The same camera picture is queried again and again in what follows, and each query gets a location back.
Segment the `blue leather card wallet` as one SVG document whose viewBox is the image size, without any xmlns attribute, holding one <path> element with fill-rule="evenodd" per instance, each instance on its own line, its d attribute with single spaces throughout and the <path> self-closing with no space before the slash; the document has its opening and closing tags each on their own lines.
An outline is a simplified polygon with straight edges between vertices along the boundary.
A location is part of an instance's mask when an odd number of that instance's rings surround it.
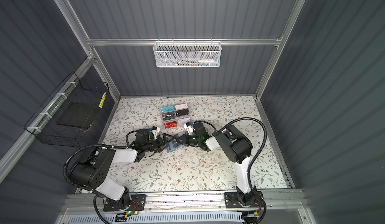
<svg viewBox="0 0 385 224">
<path fill-rule="evenodd" d="M 174 139 L 169 143 L 169 146 L 166 148 L 167 153 L 180 150 L 186 147 L 186 132 L 180 132 L 174 136 Z"/>
</svg>

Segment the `clear acrylic card display stand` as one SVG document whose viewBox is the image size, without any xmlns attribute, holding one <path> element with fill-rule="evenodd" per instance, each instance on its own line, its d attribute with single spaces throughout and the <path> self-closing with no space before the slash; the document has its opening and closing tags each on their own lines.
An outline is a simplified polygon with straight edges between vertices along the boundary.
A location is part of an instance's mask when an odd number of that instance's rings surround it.
<svg viewBox="0 0 385 224">
<path fill-rule="evenodd" d="M 188 116 L 182 116 L 182 117 L 178 117 L 176 114 L 175 114 L 176 118 L 175 119 L 172 119 L 172 120 L 168 120 L 168 121 L 164 121 L 163 118 L 162 118 L 162 113 L 161 113 L 161 119 L 163 121 L 163 125 L 165 122 L 169 122 L 169 121 L 177 121 L 178 119 L 182 119 L 182 118 L 188 118 L 190 117 L 190 112 L 189 112 L 189 115 Z"/>
</svg>

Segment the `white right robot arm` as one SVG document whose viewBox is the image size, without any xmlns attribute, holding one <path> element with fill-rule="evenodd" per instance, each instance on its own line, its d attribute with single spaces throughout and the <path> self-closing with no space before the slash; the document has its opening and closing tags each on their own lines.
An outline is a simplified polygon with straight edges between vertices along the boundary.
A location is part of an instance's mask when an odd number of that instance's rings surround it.
<svg viewBox="0 0 385 224">
<path fill-rule="evenodd" d="M 223 130 L 215 131 L 209 135 L 203 122 L 184 125 L 185 133 L 175 137 L 175 143 L 183 146 L 197 147 L 204 151 L 222 149 L 226 157 L 234 163 L 237 177 L 237 192 L 246 195 L 252 191 L 249 183 L 251 163 L 251 152 L 253 145 L 251 141 L 234 125 L 228 125 Z"/>
</svg>

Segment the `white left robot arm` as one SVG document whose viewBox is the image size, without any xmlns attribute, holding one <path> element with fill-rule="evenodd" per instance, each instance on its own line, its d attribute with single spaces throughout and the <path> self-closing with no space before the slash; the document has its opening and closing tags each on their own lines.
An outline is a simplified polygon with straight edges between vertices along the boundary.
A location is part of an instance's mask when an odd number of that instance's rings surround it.
<svg viewBox="0 0 385 224">
<path fill-rule="evenodd" d="M 116 202 L 127 202 L 129 191 L 108 176 L 111 165 L 116 163 L 137 163 L 146 153 L 160 153 L 167 149 L 175 136 L 159 129 L 140 129 L 125 136 L 125 146 L 106 144 L 79 148 L 65 162 L 63 175 L 73 186 Z"/>
</svg>

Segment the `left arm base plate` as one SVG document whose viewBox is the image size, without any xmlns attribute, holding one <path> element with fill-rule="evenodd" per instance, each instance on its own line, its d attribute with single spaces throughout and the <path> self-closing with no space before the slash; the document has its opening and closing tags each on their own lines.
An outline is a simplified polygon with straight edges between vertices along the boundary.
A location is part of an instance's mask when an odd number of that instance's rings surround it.
<svg viewBox="0 0 385 224">
<path fill-rule="evenodd" d="M 147 196 L 144 194 L 124 194 L 118 201 L 106 199 L 104 212 L 143 211 Z"/>
</svg>

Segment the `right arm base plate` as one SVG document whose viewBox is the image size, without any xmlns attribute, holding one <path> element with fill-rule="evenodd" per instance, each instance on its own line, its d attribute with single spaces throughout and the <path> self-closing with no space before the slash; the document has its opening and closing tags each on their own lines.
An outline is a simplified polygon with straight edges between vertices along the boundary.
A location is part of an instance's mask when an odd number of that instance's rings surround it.
<svg viewBox="0 0 385 224">
<path fill-rule="evenodd" d="M 261 209 L 266 206 L 263 194 L 260 191 L 251 191 L 247 194 L 242 192 L 225 192 L 224 200 L 226 208 L 255 208 Z"/>
</svg>

